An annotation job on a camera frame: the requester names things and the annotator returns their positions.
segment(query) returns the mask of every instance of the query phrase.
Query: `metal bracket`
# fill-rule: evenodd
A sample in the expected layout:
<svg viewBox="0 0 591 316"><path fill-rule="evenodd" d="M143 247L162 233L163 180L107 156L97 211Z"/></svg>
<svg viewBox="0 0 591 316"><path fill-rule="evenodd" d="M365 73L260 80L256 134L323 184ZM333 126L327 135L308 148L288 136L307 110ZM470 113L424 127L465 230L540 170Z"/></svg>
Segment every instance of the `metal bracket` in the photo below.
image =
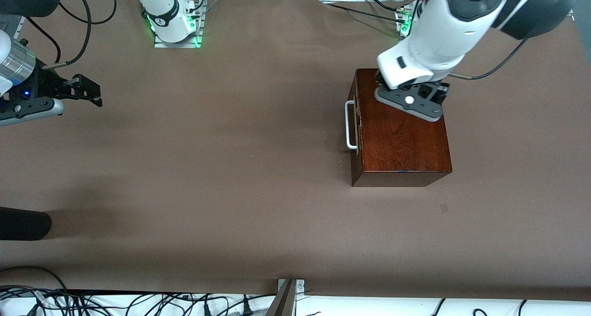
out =
<svg viewBox="0 0 591 316"><path fill-rule="evenodd" d="M403 110L418 118L435 122L443 115L441 103L447 97L449 84L428 82L412 84L391 90L386 85L380 85L374 96L380 103Z"/></svg>
<svg viewBox="0 0 591 316"><path fill-rule="evenodd" d="M265 316L293 316L299 293L304 293L304 280L279 280L279 293Z"/></svg>

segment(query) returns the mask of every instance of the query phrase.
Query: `black cable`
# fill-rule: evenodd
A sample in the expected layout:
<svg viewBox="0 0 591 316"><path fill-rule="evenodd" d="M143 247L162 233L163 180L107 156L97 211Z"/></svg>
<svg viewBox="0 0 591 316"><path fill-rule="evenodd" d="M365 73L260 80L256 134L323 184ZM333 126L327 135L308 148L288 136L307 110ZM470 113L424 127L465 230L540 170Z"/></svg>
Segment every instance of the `black cable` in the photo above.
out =
<svg viewBox="0 0 591 316"><path fill-rule="evenodd" d="M483 79L484 77L490 76L490 75L494 74L494 72L499 70L502 66L504 66L507 62L509 62L509 60L513 56L515 56L515 54L519 51L519 49L521 49L521 47L523 47L523 45L527 42L527 40L528 39L521 40L519 45L517 45L517 47L515 47L515 49L513 49L513 51L511 51L511 53L507 57L505 57L505 59L502 62L499 63L499 65L492 68L492 70L490 70L487 73L483 73L480 76L464 76L463 74L450 73L449 76L454 77L454 78L464 79L464 80L479 80L479 79Z"/></svg>
<svg viewBox="0 0 591 316"><path fill-rule="evenodd" d="M527 302L527 300L521 301L519 304L519 309L517 309L517 316L521 316L521 310L523 309L523 305Z"/></svg>
<svg viewBox="0 0 591 316"><path fill-rule="evenodd" d="M161 299L160 301L158 301L158 303L156 303L156 304L155 304L155 305L154 305L152 308L150 308L150 310L148 310L148 312L146 312L146 313L144 314L144 316L148 316L148 315L150 314L150 312L152 312L152 310L154 310L154 308L156 308L156 307L158 307L159 305L161 305L161 304L163 303L163 301L164 301L165 299L167 299L167 298L168 298L168 296L166 296L166 297L164 297L163 299Z"/></svg>
<svg viewBox="0 0 591 316"><path fill-rule="evenodd" d="M64 11L66 11L66 13L68 15L72 16L74 19L81 21L82 23L88 23L87 20L84 20L84 19L74 15L74 13L71 13L68 9L66 9L66 7L61 2L60 2L60 7L62 9L64 9ZM104 23L110 21L116 12L117 12L117 0L113 0L113 10L112 10L111 14L109 15L109 17L107 17L105 20L92 22L92 25L101 25L101 24L104 24Z"/></svg>
<svg viewBox="0 0 591 316"><path fill-rule="evenodd" d="M84 43L82 44L82 48L80 49L80 52L78 52L78 55L76 55L76 57L74 57L70 61L66 62L66 65L68 66L73 63L76 63L76 61L78 61L80 57L82 57L82 55L86 51L86 47L88 47L88 41L90 40L90 28L92 27L90 7L88 6L88 2L86 2L86 0L82 0L82 4L84 4L84 8L86 9L86 18L88 19L88 21L86 22L86 37L84 38Z"/></svg>
<svg viewBox="0 0 591 316"><path fill-rule="evenodd" d="M391 21L395 21L396 23L404 23L404 21L402 19L394 19L394 18L384 17L384 16L380 16L380 15L374 15L373 13L367 13L367 12L363 12L363 11L359 11L359 10L349 9L349 8L345 8L344 6L340 6L340 5L334 5L334 4L329 4L329 5L333 6L334 8L360 13L361 15L367 15L367 16L371 16L371 17L391 20Z"/></svg>
<svg viewBox="0 0 591 316"><path fill-rule="evenodd" d="M66 288L66 285L64 284L64 282L61 280L61 278L57 275L54 274L53 272L51 272L50 270L41 267L41 266L32 266L32 265L21 265L21 266L13 266L13 267L7 267L6 269L2 269L0 270L0 273L2 272L6 272L6 271L11 271L11 270L19 270L19 269L32 269L32 270L40 270L43 272L47 272L48 274L50 274L55 280L57 280L57 282L60 284L61 288L64 289L64 291L66 293L68 293L68 289Z"/></svg>
<svg viewBox="0 0 591 316"><path fill-rule="evenodd" d="M143 298L143 297L147 297L149 295L149 297L147 299L144 299L142 301L137 302L137 300ZM109 306L109 307L105 307L107 309L128 309L131 308L133 306L145 303L146 301L148 301L149 299L152 299L153 297L155 297L156 294L142 294L139 295L138 297L136 297L135 299L131 300L131 303L129 304L129 306L127 307L116 307L116 306ZM92 297L94 297L94 295L89 295L87 299L91 299Z"/></svg>
<svg viewBox="0 0 591 316"><path fill-rule="evenodd" d="M439 304L437 305L435 312L433 312L433 314L431 316L437 316L437 314L439 314L439 309L441 309L441 305L443 305L443 301L445 301L445 298L443 298L443 299L441 299L441 301L439 301Z"/></svg>
<svg viewBox="0 0 591 316"><path fill-rule="evenodd" d="M410 32L412 30L412 23L414 23L414 17L416 15L416 9L418 9L418 4L421 2L421 0L416 0L416 5L414 6L414 8L412 9L412 16L411 16L411 23L410 23L410 28L408 28L408 35L410 36Z"/></svg>
<svg viewBox="0 0 591 316"><path fill-rule="evenodd" d="M390 8L388 5L383 4L380 0L373 0L373 1L376 2L379 6L381 6L382 8L384 8L386 10L390 10L390 11L396 12L396 8Z"/></svg>
<svg viewBox="0 0 591 316"><path fill-rule="evenodd" d="M251 310L251 305L248 303L246 294L244 295L242 302L244 303L244 312L242 313L242 316L252 316L254 313Z"/></svg>
<svg viewBox="0 0 591 316"><path fill-rule="evenodd" d="M41 34L43 34L46 38L48 38L49 41L51 41L51 43L53 43L53 46L55 46L55 50L57 52L57 54L55 55L55 62L53 62L53 63L58 63L61 59L60 45L47 32L45 32L45 30L43 30L39 25L37 25L37 23L35 23L35 21L33 19L31 19L31 17L25 17L25 18L29 21L29 23L31 23L31 25L33 25L37 30L39 30L39 32L41 32Z"/></svg>
<svg viewBox="0 0 591 316"><path fill-rule="evenodd" d="M169 295L169 297L170 297L170 300L168 300L168 301L166 301L166 302L162 303L162 306L161 306L161 307L160 307L160 309L159 309L159 310L156 312L156 314L154 314L154 316L160 316L160 314L162 314L162 310L163 310L163 309L164 309L164 307L166 307L166 305L168 305L168 304L169 304L169 305L173 305L173 306L175 306L175 307L178 307L178 308L180 308L180 309L183 311L183 314L184 314L184 312L185 312L185 309L184 309L183 307L181 307L181 306L179 306L179 305L177 305L177 304L173 303L173 301L174 301L174 300L176 299L176 297L177 297L177 296L179 296L179 295L180 295L180 294L177 294L177 295Z"/></svg>
<svg viewBox="0 0 591 316"><path fill-rule="evenodd" d="M481 313L482 313L482 315L484 315L484 316L488 316L488 315L486 314L486 312L484 312L484 310L482 310L481 308L476 308L476 309L474 309L474 310L472 311L472 316L476 316L476 313L477 313L477 312L481 312Z"/></svg>
<svg viewBox="0 0 591 316"><path fill-rule="evenodd" d="M153 297L155 297L155 296L156 296L156 294L154 294L154 295L152 295L151 297L149 297L149 299L152 299L152 298L153 298ZM125 310L125 316L128 316L128 315L129 315L129 310L131 310L131 307L133 307L133 306L134 306L133 304L134 304L134 303L135 303L137 300L139 300L141 297L142 297L142 295L139 295L139 297L137 297L137 298L135 298L135 299L131 300L131 303L129 304L129 306L127 306L127 307L125 308L125 309L126 309L126 310Z"/></svg>
<svg viewBox="0 0 591 316"><path fill-rule="evenodd" d="M265 297L274 297L276 294L264 294L264 295L257 295L255 297L249 297L247 298L247 301L251 301L254 299L258 299L258 298L265 298ZM222 316L223 313L228 312L230 309L236 307L237 305L240 305L244 303L244 301L238 301L237 303L231 305L230 307L226 308L225 310L222 310L222 312L220 312L219 314L217 314L216 316Z"/></svg>

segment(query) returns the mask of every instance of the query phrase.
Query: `wood grain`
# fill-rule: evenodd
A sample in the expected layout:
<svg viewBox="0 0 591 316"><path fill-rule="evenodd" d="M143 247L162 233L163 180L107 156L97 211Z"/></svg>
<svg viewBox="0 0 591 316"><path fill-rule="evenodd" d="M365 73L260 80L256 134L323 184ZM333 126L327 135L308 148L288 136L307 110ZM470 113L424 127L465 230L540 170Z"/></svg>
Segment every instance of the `wood grain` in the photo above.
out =
<svg viewBox="0 0 591 316"><path fill-rule="evenodd" d="M359 156L352 153L352 185L426 186L451 173L444 118L427 122L378 102L376 72L376 68L358 69L356 88L349 94L358 97L361 120L361 151ZM362 178L368 173L378 175Z"/></svg>

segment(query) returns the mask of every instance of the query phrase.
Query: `black cylinder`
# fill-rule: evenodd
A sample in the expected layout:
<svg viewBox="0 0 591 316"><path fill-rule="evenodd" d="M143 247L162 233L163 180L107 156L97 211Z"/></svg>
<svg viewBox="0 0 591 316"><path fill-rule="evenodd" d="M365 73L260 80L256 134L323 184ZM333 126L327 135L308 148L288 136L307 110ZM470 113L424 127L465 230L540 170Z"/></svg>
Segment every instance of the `black cylinder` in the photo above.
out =
<svg viewBox="0 0 591 316"><path fill-rule="evenodd" d="M50 228L47 213L0 207L0 240L36 241L46 236Z"/></svg>

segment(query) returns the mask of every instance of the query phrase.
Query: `box lid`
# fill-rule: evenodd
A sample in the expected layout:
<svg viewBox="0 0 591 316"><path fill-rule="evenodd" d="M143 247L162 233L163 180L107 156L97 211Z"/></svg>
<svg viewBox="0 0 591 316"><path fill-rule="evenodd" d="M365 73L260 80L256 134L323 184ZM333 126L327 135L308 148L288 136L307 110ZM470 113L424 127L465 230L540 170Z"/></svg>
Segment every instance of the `box lid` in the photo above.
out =
<svg viewBox="0 0 591 316"><path fill-rule="evenodd" d="M376 72L356 72L363 170L452 171L445 119L427 122L377 101Z"/></svg>

